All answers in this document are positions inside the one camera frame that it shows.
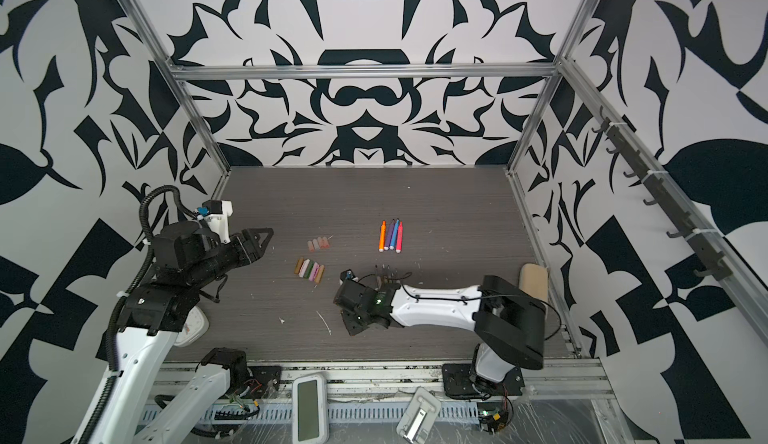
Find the black abstract pattern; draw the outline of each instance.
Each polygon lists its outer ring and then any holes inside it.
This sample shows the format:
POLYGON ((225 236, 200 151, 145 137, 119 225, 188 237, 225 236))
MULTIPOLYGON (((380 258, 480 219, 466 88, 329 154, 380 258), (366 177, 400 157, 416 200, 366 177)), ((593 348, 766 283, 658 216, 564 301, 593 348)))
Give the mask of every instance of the black abstract pattern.
POLYGON ((601 0, 574 55, 763 283, 766 53, 766 0, 601 0))
MULTIPOLYGON (((378 51, 378 62, 402 62, 378 51)), ((330 54, 344 63, 347 53, 330 54)), ((503 164, 541 77, 193 82, 232 165, 503 164)))
MULTIPOLYGON (((601 0, 575 54, 757 273, 767 14, 765 0, 601 0)), ((597 127, 562 84, 517 169, 583 352, 602 359, 638 439, 762 442, 751 402, 767 391, 754 385, 765 346, 723 288, 694 274, 703 264, 666 237, 668 219, 642 203, 647 190, 597 127)))
MULTIPOLYGON (((58 443, 143 259, 139 200, 176 183, 194 205, 219 171, 117 0, 0 0, 0 15, 3 440, 58 443)), ((180 218, 168 202, 150 216, 180 218)))
POLYGON ((552 61, 579 0, 142 0, 177 64, 552 61))

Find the pink marker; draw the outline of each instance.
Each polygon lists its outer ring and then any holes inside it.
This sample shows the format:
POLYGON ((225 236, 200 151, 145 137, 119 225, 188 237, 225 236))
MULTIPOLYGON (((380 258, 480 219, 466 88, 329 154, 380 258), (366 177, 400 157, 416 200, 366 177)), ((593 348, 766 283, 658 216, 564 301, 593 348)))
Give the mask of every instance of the pink marker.
POLYGON ((395 252, 400 253, 402 250, 402 221, 400 221, 400 227, 397 228, 397 249, 395 252))

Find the zip tie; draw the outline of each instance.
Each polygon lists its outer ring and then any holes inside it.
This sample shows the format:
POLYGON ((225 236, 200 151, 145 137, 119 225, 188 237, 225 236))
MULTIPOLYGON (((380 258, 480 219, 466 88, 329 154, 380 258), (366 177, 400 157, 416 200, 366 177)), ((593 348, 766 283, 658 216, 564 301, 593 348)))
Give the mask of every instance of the zip tie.
POLYGON ((691 230, 690 231, 690 235, 688 237, 686 237, 685 239, 686 240, 690 240, 693 236, 697 236, 698 234, 703 234, 703 233, 716 233, 716 234, 719 235, 720 231, 717 230, 717 229, 699 229, 697 227, 696 229, 691 230))
POLYGON ((652 176, 654 174, 659 174, 659 173, 668 173, 668 172, 666 170, 648 170, 645 173, 645 177, 640 179, 640 183, 645 183, 645 180, 648 179, 648 177, 650 177, 650 176, 652 176))

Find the black hook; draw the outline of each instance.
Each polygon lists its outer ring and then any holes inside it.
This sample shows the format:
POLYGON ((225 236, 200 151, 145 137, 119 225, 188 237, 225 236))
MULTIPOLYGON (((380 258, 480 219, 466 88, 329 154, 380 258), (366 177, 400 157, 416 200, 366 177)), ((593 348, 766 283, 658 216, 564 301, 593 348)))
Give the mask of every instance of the black hook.
POLYGON ((694 269, 694 275, 695 275, 696 277, 706 277, 706 276, 711 276, 711 275, 712 275, 712 274, 714 274, 714 273, 715 273, 715 271, 714 271, 713 269, 707 269, 707 270, 705 270, 704 272, 702 272, 702 271, 700 271, 700 270, 698 270, 698 269, 694 269))

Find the gray lcd display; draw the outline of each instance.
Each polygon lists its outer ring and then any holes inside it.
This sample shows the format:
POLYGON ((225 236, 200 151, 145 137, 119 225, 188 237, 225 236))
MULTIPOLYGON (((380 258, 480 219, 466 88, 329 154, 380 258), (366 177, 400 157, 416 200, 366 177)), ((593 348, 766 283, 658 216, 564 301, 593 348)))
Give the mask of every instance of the gray lcd display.
POLYGON ((317 415, 317 381, 300 382, 296 387, 298 399, 299 440, 306 441, 320 437, 320 417, 317 415))

